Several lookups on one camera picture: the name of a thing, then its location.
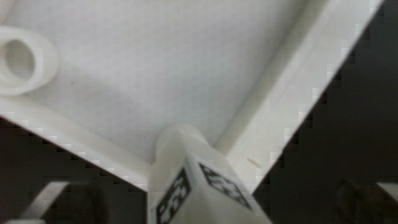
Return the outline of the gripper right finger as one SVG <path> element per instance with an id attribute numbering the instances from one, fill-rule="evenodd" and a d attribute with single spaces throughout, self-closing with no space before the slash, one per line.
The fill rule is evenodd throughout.
<path id="1" fill-rule="evenodd" d="M 340 182 L 334 224 L 398 224 L 398 183 Z"/>

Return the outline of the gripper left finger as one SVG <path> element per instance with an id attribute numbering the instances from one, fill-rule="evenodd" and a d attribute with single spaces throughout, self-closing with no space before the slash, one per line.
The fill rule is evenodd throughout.
<path id="1" fill-rule="evenodd" d="M 96 179 L 52 181 L 22 214 L 6 224 L 109 224 L 109 206 Z"/>

